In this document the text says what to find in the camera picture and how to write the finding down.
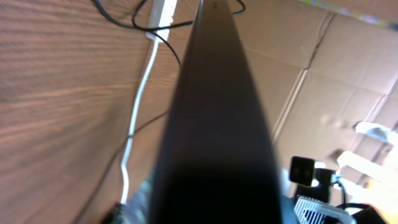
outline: black object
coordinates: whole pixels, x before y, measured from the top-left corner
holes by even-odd
[[[318,186],[304,187],[302,185],[297,185],[294,194],[294,201],[296,202],[300,196],[305,196],[321,202],[329,203],[331,178],[334,174],[334,170],[315,169],[315,178],[319,182]]]
[[[101,224],[124,224],[124,217],[122,215],[122,209],[124,205],[117,203],[114,205],[112,210],[102,220]]]
[[[344,187],[343,183],[339,179],[337,179],[336,183],[340,186],[341,188],[341,200],[343,201],[342,203],[342,209],[346,210],[346,204],[347,204],[347,199],[346,199],[346,188]]]
[[[314,173],[315,160],[299,156],[292,158],[290,162],[290,181],[311,187]]]
[[[386,222],[372,206],[355,213],[353,217],[358,224],[386,224]]]
[[[323,219],[323,224],[339,224],[340,221],[337,218],[333,218],[333,217],[325,217]]]
[[[361,211],[355,213],[353,217],[355,218],[358,224],[385,224],[386,222],[382,219],[379,213],[370,205],[362,204],[362,203],[347,203],[347,208],[360,208]]]
[[[185,55],[149,223],[282,223],[276,159],[225,0],[201,1]]]

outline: black cable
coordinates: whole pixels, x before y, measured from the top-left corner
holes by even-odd
[[[117,25],[117,26],[119,26],[119,27],[126,28],[126,29],[135,29],[132,25],[123,24],[123,23],[120,23],[120,22],[116,21],[115,19],[113,19],[113,18],[105,11],[104,7],[103,7],[102,4],[100,3],[100,0],[94,0],[94,3],[96,4],[96,6],[97,6],[98,10],[101,12],[101,14],[104,15],[104,17],[105,17],[108,21],[110,21],[111,23],[113,23],[113,24],[115,24],[115,25]],[[177,59],[178,65],[181,67],[180,58],[178,57],[178,55],[177,55],[177,53],[175,52],[175,50],[173,49],[173,47],[172,47],[163,37],[161,37],[161,36],[160,36],[159,34],[157,34],[156,32],[151,32],[151,31],[148,31],[148,32],[150,32],[152,35],[158,37],[160,40],[162,40],[162,41],[169,47],[169,49],[173,52],[174,57]]]
[[[234,15],[234,16],[238,16],[246,10],[246,5],[242,2],[242,0],[236,0],[236,1],[242,6],[242,9],[232,13],[232,15]],[[162,40],[172,51],[172,53],[174,54],[174,57],[177,59],[178,65],[181,67],[180,58],[178,57],[178,55],[175,52],[175,50],[173,49],[173,47],[165,39],[163,39],[159,34],[157,34],[156,31],[164,30],[164,29],[173,29],[173,28],[178,28],[178,27],[183,27],[183,26],[189,26],[189,25],[193,24],[193,21],[181,22],[178,24],[172,24],[170,26],[165,26],[165,27],[151,27],[151,28],[141,27],[136,24],[136,16],[138,15],[139,10],[145,4],[145,2],[146,2],[146,0],[142,0],[136,7],[136,10],[134,11],[134,14],[132,15],[132,25],[130,25],[130,24],[123,24],[123,23],[118,22],[117,20],[113,19],[113,17],[106,12],[106,10],[102,6],[100,0],[94,0],[94,3],[96,5],[96,7],[98,8],[98,10],[111,23],[113,23],[119,27],[126,28],[126,29],[137,29],[137,30],[141,30],[141,31],[150,32],[152,35],[154,35],[154,36],[158,37],[160,40]]]
[[[346,203],[346,188],[344,187],[343,183],[339,179],[336,180],[336,183],[340,186],[341,188],[341,197],[343,204],[341,204],[341,207],[343,210],[346,210],[347,208],[347,203]]]
[[[344,204],[337,205],[337,208],[343,208]],[[359,208],[359,209],[367,209],[369,208],[370,205],[366,205],[363,203],[347,203],[346,208]]]
[[[155,35],[156,37],[158,37],[160,40],[163,41],[163,43],[165,43],[169,49],[173,52],[175,59],[177,59],[178,65],[181,67],[181,61],[180,58],[178,57],[176,51],[174,50],[174,48],[159,34],[157,34],[156,32],[152,32],[152,31],[148,31],[149,33],[151,33],[152,35]]]
[[[178,28],[178,27],[183,27],[183,26],[189,26],[193,24],[193,21],[187,21],[187,22],[181,22],[178,24],[172,24],[170,26],[165,26],[165,27],[141,27],[138,24],[136,24],[136,16],[138,15],[138,12],[140,11],[141,7],[145,4],[147,0],[142,0],[136,10],[134,11],[134,14],[132,15],[132,26],[136,28],[137,30],[141,31],[157,31],[157,30],[164,30],[164,29],[173,29],[173,28]],[[232,13],[234,16],[238,16],[242,14],[246,10],[246,5],[242,2],[242,0],[236,0],[241,6],[242,9],[239,11],[236,11]]]
[[[145,127],[148,125],[152,124],[154,121],[157,121],[161,117],[165,116],[169,111],[164,111],[163,113],[157,115],[156,117],[150,119],[149,121],[145,122],[143,125],[139,126],[134,130],[134,134],[132,136],[128,135],[126,138],[123,140],[122,144],[118,147],[118,149],[113,153],[111,159],[109,160],[108,164],[106,165],[105,171],[103,175],[101,176],[97,186],[95,187],[93,193],[90,195],[88,198],[87,202],[85,203],[84,208],[80,211],[80,213],[76,216],[74,221],[72,223],[79,223],[79,221],[83,218],[84,214],[87,212],[88,208],[90,205],[93,203],[94,199],[96,198],[98,192],[101,190],[101,186],[104,184],[109,172],[111,171],[112,165],[114,164],[114,161],[116,158],[118,158],[118,155],[122,152],[124,149],[124,145],[129,138],[133,138],[136,134],[138,134],[140,131],[142,131]]]

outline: wood grain surface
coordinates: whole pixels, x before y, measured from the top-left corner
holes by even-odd
[[[128,23],[138,1],[102,2]],[[176,22],[193,15],[178,2]],[[170,36],[181,57],[189,30]],[[0,2],[0,223],[97,223],[119,200],[120,157],[88,203],[125,140],[150,47],[142,32],[109,23],[91,0]],[[177,74],[161,44],[137,127],[167,110]],[[151,169],[161,130],[159,120],[134,141],[131,194]]]

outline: power strip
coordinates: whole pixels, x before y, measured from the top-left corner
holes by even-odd
[[[154,0],[148,27],[164,27],[171,25],[171,23],[173,23],[173,16],[176,6],[177,0]],[[163,39],[167,40],[170,30],[158,30],[156,33],[163,37]],[[163,42],[149,32],[146,32],[146,36],[152,40]]]

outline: metal heatsink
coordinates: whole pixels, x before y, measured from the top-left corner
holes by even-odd
[[[298,198],[294,212],[300,224],[323,224],[327,219],[338,220],[341,224],[356,224],[348,212],[308,197]]]

